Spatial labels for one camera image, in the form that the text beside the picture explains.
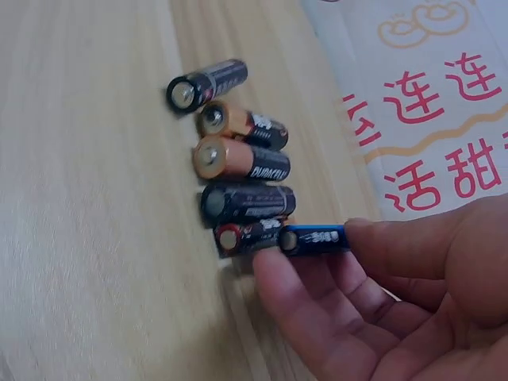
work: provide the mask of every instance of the black and gold battery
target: black and gold battery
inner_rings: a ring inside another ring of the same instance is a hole
[[[201,210],[213,225],[249,223],[293,214],[296,197],[289,187],[212,183],[202,193]]]
[[[283,223],[283,219],[273,218],[249,225],[223,225],[215,229],[215,240],[223,256],[243,256],[275,247]]]
[[[343,225],[286,225],[279,233],[280,251],[292,256],[320,256],[349,250]]]
[[[194,168],[203,179],[283,181],[291,171],[286,154],[225,137],[205,137],[194,149]]]
[[[190,114],[212,99],[242,84],[248,69],[241,60],[227,60],[173,79],[166,90],[177,114]]]
[[[280,122],[223,101],[208,103],[198,119],[203,137],[222,136],[275,151],[286,147],[289,135]]]

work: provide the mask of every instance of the copper-top battery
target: copper-top battery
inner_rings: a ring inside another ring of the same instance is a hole
[[[205,137],[194,149],[194,168],[203,179],[283,181],[291,162],[282,152],[225,137]]]
[[[286,147],[289,135],[280,122],[223,101],[206,105],[199,115],[202,136],[223,136],[275,151]]]

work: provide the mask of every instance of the black battery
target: black battery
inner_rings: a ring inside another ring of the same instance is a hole
[[[215,240],[222,256],[248,255],[275,247],[283,223],[283,219],[273,218],[248,225],[221,225],[215,229]]]
[[[227,60],[173,79],[167,87],[166,99],[177,114],[190,114],[242,84],[247,77],[245,62]]]
[[[296,197],[289,187],[212,183],[202,193],[201,210],[214,225],[248,223],[291,215]]]
[[[280,251],[289,257],[320,256],[349,250],[343,225],[288,225],[279,233]]]

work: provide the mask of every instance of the duracell battery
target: duracell battery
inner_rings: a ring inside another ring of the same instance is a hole
[[[248,255],[277,246],[282,218],[260,220],[248,225],[227,224],[215,229],[215,241],[226,257]]]
[[[203,108],[198,127],[203,137],[229,137],[274,151],[286,147],[289,139],[282,123],[223,101],[210,102]]]
[[[245,62],[227,60],[173,79],[166,90],[177,114],[190,114],[212,99],[242,84],[248,77]]]
[[[202,193],[201,210],[213,225],[249,223],[293,214],[296,197],[289,187],[212,183]]]
[[[291,171],[286,154],[225,137],[205,137],[194,149],[194,168],[203,179],[283,181]]]

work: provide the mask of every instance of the duracell logo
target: duracell logo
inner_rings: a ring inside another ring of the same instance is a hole
[[[251,177],[258,179],[284,180],[287,177],[287,171],[265,167],[255,167],[252,171]]]

